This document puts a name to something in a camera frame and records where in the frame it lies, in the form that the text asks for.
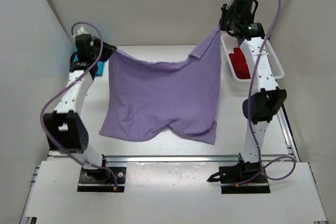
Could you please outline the lilac t shirt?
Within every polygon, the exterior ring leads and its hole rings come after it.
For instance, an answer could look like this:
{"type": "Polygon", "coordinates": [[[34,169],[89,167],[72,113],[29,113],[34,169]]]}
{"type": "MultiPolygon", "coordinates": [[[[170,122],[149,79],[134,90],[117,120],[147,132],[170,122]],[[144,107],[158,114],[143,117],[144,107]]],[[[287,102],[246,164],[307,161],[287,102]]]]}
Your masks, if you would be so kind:
{"type": "Polygon", "coordinates": [[[109,59],[109,105],[100,135],[144,142],[169,129],[214,144],[220,43],[216,27],[180,62],[147,62],[116,50],[109,59]]]}

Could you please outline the teal t shirt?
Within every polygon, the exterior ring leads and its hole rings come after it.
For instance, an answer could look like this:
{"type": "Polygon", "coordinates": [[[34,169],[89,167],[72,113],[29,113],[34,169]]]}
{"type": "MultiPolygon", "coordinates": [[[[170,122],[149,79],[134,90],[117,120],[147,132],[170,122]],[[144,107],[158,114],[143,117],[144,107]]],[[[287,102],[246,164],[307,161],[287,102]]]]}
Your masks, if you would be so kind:
{"type": "MultiPolygon", "coordinates": [[[[71,55],[70,63],[73,63],[75,61],[77,61],[77,50],[76,49],[75,49],[75,52],[71,55]]],[[[99,61],[97,63],[97,66],[98,66],[98,69],[97,69],[97,72],[96,72],[96,76],[97,77],[102,77],[103,72],[104,72],[105,62],[99,61]]]]}

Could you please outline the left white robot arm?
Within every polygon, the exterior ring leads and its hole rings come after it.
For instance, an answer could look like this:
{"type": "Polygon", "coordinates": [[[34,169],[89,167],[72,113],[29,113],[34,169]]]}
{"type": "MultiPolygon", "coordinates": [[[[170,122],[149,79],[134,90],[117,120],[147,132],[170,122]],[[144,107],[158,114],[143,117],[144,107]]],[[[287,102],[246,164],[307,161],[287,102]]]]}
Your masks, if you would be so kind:
{"type": "Polygon", "coordinates": [[[98,72],[98,65],[92,64],[100,52],[101,59],[107,61],[116,47],[85,33],[75,36],[75,44],[76,51],[70,57],[67,86],[74,85],[62,95],[51,113],[43,115],[43,122],[55,141],[78,160],[83,168],[92,169],[93,178],[98,182],[105,182],[110,176],[110,169],[103,164],[104,156],[89,145],[89,133],[80,113],[98,72]],[[91,66],[88,73],[80,78],[91,66]]]}

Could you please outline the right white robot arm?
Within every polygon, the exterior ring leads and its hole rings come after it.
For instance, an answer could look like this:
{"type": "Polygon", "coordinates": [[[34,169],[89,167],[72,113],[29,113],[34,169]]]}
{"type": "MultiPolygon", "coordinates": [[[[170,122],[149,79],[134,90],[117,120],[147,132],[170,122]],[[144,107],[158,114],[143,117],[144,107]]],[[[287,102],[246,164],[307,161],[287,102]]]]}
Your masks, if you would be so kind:
{"type": "Polygon", "coordinates": [[[247,119],[244,149],[239,155],[236,177],[247,182],[260,170],[260,152],[266,130],[287,97],[279,88],[268,61],[267,38],[261,23],[255,23],[256,0],[229,0],[222,7],[220,28],[238,41],[249,74],[250,89],[243,103],[247,119]]]}

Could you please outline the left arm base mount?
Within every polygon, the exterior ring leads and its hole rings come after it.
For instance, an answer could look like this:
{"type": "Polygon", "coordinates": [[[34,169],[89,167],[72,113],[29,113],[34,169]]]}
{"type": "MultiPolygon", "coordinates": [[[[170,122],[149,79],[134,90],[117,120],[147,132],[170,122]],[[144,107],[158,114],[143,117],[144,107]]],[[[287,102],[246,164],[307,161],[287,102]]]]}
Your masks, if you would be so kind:
{"type": "Polygon", "coordinates": [[[102,166],[108,167],[113,174],[106,169],[84,169],[80,171],[77,192],[94,193],[123,193],[127,176],[126,164],[108,164],[107,158],[102,159],[102,166]]]}

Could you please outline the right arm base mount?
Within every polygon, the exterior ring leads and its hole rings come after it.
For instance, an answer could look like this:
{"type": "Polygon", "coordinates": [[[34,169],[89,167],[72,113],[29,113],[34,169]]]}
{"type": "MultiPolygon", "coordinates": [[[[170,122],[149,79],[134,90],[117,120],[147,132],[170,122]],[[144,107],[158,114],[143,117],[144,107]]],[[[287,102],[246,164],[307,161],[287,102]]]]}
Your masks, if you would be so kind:
{"type": "Polygon", "coordinates": [[[269,182],[261,171],[260,163],[245,162],[240,154],[237,164],[220,166],[218,172],[210,175],[207,182],[220,182],[221,194],[270,193],[269,182]]]}

